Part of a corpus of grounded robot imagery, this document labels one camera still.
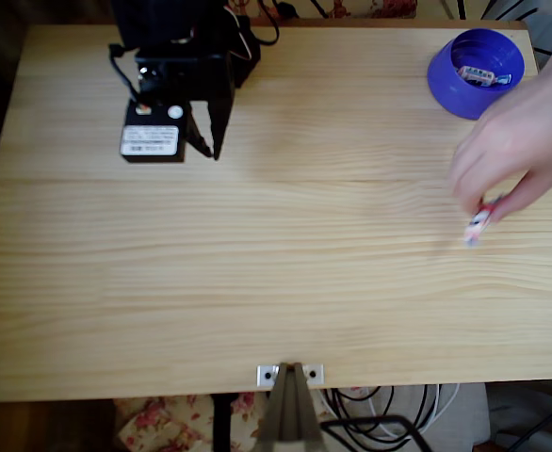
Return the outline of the person's bare hand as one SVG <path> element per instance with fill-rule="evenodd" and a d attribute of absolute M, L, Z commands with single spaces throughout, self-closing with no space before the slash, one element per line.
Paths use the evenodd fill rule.
<path fill-rule="evenodd" d="M 493 222 L 518 212 L 552 188 L 552 56 L 533 79 L 489 107 L 458 146 L 449 180 L 472 216 L 486 192 L 512 176 L 522 179 L 497 204 Z"/>

